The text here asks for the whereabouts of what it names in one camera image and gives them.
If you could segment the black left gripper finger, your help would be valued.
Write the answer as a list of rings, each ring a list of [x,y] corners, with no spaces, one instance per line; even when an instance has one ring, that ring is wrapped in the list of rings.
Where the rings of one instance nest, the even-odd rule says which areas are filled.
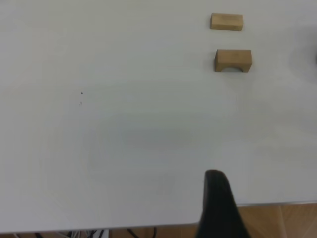
[[[226,175],[208,170],[204,178],[203,210],[197,238],[248,238]]]

